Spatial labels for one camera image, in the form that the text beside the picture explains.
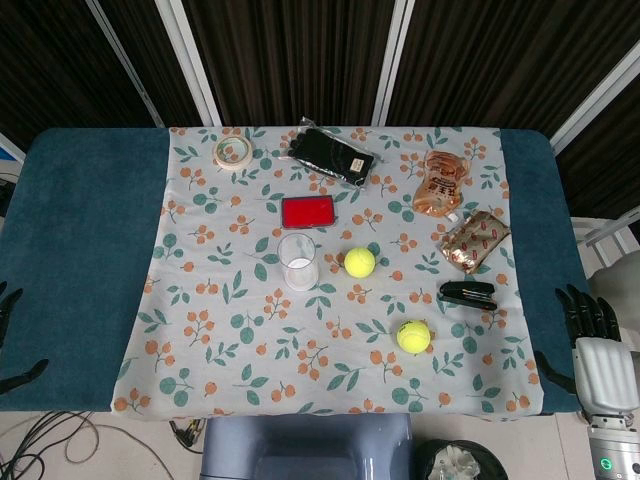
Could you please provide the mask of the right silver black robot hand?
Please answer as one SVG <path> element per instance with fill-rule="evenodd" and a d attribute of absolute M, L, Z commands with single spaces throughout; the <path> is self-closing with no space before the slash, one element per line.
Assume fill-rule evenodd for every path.
<path fill-rule="evenodd" d="M 552 383 L 574 394 L 587 417 L 627 417 L 639 408 L 631 350 L 622 341 L 617 316 L 602 297 L 568 284 L 556 289 L 568 332 L 572 378 L 555 370 L 543 352 L 534 358 Z"/>

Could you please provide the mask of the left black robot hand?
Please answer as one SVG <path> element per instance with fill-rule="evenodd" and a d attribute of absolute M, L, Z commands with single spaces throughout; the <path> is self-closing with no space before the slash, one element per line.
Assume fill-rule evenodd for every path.
<path fill-rule="evenodd" d="M 1 346 L 4 346 L 6 335 L 9 328 L 10 317 L 14 307 L 23 294 L 23 289 L 19 288 L 5 295 L 8 283 L 2 281 L 1 288 Z M 29 370 L 12 377 L 1 380 L 1 394 L 15 390 L 23 385 L 33 382 L 48 368 L 49 360 L 47 358 L 37 361 Z"/>

